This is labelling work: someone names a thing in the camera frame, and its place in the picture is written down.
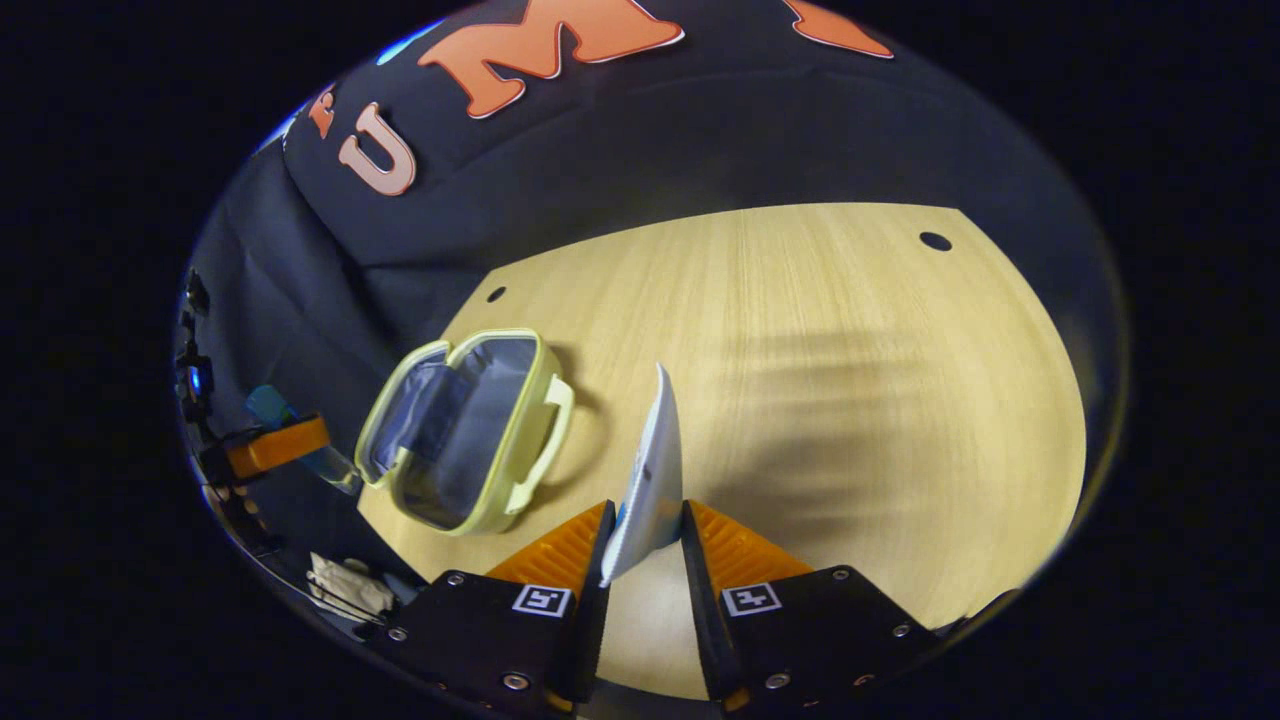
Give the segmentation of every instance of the wooden table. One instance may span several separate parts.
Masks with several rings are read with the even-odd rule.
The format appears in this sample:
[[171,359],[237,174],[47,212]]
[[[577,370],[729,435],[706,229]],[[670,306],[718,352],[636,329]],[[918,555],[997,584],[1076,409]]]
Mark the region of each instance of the wooden table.
[[[1079,498],[1084,413],[1062,341],[957,210],[756,208],[598,237],[493,270],[445,338],[503,327],[561,357],[579,398],[568,441],[500,536],[436,534],[366,489],[360,511],[428,579],[484,573],[621,501],[659,360],[686,497],[815,568],[854,565],[931,628],[1024,583]],[[707,697],[678,543],[613,585],[599,675]]]

